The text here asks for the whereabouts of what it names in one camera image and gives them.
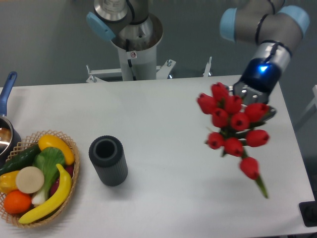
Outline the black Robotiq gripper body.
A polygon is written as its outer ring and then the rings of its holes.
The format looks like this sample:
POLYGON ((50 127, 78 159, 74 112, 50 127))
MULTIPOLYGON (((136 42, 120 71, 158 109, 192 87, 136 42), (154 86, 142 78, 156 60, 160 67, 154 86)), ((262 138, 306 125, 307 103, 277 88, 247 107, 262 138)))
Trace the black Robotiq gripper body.
POLYGON ((267 104, 281 75, 282 71, 276 64, 261 58, 252 59, 233 85, 233 94, 243 98, 244 104, 267 104))

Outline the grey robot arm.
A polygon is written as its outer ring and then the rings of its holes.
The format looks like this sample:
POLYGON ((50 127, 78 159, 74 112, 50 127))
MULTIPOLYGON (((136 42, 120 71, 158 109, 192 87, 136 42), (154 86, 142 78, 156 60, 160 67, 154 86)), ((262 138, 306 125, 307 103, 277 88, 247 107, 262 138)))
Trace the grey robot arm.
MULTIPOLYGON (((163 36, 160 20, 149 13, 146 0, 97 0, 86 21, 91 30, 118 51, 124 81, 167 79, 175 66, 157 66, 157 45, 163 36)), ((251 0, 243 8, 227 9, 219 32, 232 42, 249 42, 257 51, 241 78, 229 90, 242 104, 267 104, 309 26, 308 14, 282 0, 251 0)))

